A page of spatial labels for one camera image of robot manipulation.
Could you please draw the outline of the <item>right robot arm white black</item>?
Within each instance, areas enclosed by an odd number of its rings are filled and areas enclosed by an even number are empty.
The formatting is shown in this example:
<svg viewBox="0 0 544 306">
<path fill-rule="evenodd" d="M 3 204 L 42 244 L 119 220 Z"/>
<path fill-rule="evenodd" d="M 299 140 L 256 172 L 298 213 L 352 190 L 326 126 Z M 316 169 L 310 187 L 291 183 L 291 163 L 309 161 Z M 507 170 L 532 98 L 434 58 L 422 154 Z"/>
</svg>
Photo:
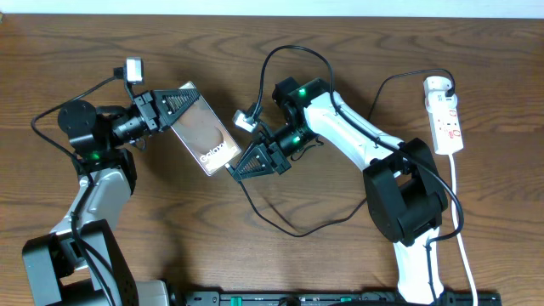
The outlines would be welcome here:
<svg viewBox="0 0 544 306">
<path fill-rule="evenodd" d="M 408 303 L 431 304 L 444 287 L 437 253 L 425 244 L 438 236 L 447 208 L 432 153 L 420 139 L 405 142 L 374 127 L 329 89 L 320 78 L 304 85 L 291 77 L 276 83 L 272 98 L 286 125 L 274 133 L 259 132 L 229 173 L 237 182 L 282 174 L 295 152 L 324 137 L 363 173 L 371 219 L 394 244 L 400 296 Z"/>
</svg>

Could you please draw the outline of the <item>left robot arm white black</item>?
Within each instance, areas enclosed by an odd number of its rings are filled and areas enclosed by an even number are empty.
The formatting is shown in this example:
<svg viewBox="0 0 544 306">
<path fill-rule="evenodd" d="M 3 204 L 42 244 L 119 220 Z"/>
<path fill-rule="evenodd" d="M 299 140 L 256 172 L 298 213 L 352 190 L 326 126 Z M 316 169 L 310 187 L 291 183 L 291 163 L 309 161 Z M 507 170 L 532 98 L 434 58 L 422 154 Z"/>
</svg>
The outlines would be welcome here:
<svg viewBox="0 0 544 306">
<path fill-rule="evenodd" d="M 74 148 L 80 189 L 62 220 L 22 249 L 36 305 L 181 305 L 164 280 L 136 281 L 113 235 L 137 173 L 125 149 L 167 131 L 199 98 L 194 88 L 131 94 L 132 104 L 95 107 L 77 97 L 57 107 Z"/>
</svg>

